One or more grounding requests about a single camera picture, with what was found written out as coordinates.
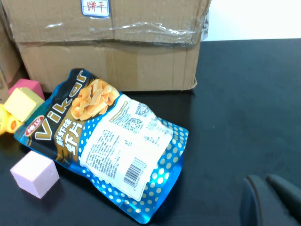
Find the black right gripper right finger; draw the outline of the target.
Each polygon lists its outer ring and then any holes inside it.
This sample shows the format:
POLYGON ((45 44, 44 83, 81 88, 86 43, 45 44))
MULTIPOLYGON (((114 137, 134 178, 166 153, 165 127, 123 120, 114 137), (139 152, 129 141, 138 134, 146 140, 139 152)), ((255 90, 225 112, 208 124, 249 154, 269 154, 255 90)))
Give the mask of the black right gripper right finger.
POLYGON ((294 218, 301 217, 301 189, 276 174, 267 175, 268 184, 275 190, 282 203, 294 218))

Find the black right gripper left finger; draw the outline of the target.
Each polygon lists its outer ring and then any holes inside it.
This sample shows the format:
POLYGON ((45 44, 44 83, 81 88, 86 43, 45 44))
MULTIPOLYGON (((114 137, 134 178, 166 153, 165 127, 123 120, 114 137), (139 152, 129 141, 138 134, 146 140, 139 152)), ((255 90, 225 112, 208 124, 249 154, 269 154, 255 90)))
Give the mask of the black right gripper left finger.
POLYGON ((297 226, 294 218, 282 203, 267 177, 248 175, 244 178, 239 208, 242 226, 297 226))

